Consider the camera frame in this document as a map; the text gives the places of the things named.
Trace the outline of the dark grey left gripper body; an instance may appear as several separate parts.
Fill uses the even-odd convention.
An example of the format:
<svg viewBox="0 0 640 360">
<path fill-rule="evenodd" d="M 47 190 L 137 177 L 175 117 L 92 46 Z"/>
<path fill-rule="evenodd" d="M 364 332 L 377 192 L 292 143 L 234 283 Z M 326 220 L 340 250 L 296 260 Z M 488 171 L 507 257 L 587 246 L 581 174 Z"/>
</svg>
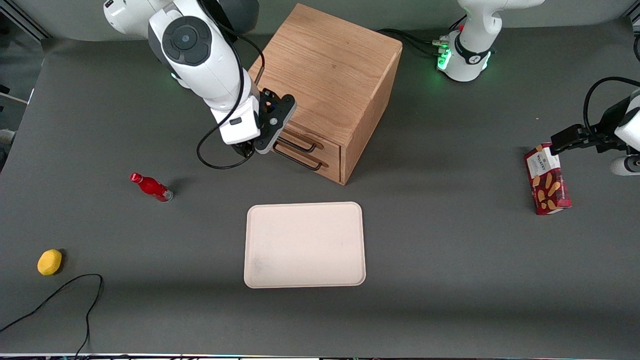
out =
<svg viewBox="0 0 640 360">
<path fill-rule="evenodd" d="M 596 150 L 598 152 L 606 152 L 608 150 L 630 152 L 629 146 L 615 135 L 615 129 L 626 116 L 630 105 L 630 97 L 626 96 L 626 98 L 608 107 L 603 112 L 599 123 L 595 125 L 592 125 L 589 121 L 589 105 L 590 97 L 587 96 L 583 103 L 583 125 L 589 133 L 589 141 L 595 143 Z"/>
</svg>

